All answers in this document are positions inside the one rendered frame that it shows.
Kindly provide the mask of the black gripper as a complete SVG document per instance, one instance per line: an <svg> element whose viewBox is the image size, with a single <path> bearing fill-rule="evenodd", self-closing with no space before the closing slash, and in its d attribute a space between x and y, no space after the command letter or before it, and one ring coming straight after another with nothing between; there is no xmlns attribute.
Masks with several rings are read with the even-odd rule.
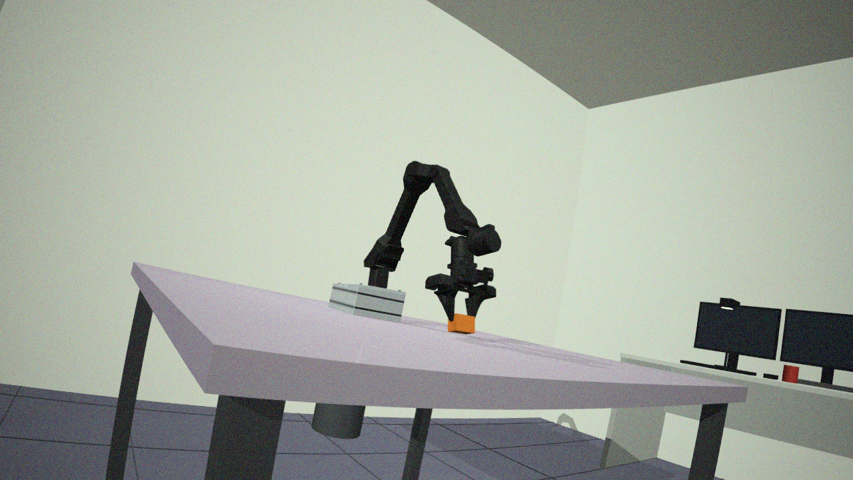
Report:
<svg viewBox="0 0 853 480"><path fill-rule="evenodd" d="M482 301L496 297L494 286L479 285L473 287L475 283L466 279L457 282L456 274L461 261L461 264L465 264L466 267L472 267L472 264L476 268L478 267L477 263L473 263L473 259L470 257L454 257L450 260L450 264L447 265L447 269L450 269L450 275L439 273L427 277L425 281L425 289L435 291L434 294L438 295L440 303L444 306L444 310L450 321L454 320L454 305L456 305L456 295L459 291L469 293L469 298L465 299L467 315L475 318Z"/></svg>

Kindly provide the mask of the orange block with dark square marking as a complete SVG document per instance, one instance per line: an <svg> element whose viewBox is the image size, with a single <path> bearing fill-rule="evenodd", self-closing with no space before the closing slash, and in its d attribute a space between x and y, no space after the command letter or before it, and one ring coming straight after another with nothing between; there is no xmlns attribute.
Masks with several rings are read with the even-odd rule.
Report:
<svg viewBox="0 0 853 480"><path fill-rule="evenodd" d="M454 314L454 320L448 320L448 332L462 334L475 333L475 317L466 314Z"/></svg>

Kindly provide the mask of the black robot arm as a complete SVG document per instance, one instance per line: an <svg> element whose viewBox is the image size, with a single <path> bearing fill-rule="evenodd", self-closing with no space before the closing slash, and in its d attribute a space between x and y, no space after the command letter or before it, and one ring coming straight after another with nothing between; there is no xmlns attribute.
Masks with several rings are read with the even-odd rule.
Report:
<svg viewBox="0 0 853 480"><path fill-rule="evenodd" d="M459 237L450 236L445 242L451 247L450 259L454 257L470 257L473 259L473 255L480 257L492 254L502 246L502 240L494 230L494 225L488 224L479 227L477 218L461 201L447 168L412 161L403 174L403 193L397 203L386 234L376 240L374 248L363 261L365 267L371 268L368 286L387 288L388 271L395 271L397 262L401 261L403 232L405 232L420 195L430 187L431 183L435 184L440 199L444 203L446 229L461 235ZM456 274L457 282L466 279L475 283L474 285L478 285L478 283L488 285L488 281L493 280L493 269L484 267L483 270L479 270L473 264L472 267L466 267L465 264L461 263L462 261Z"/></svg>

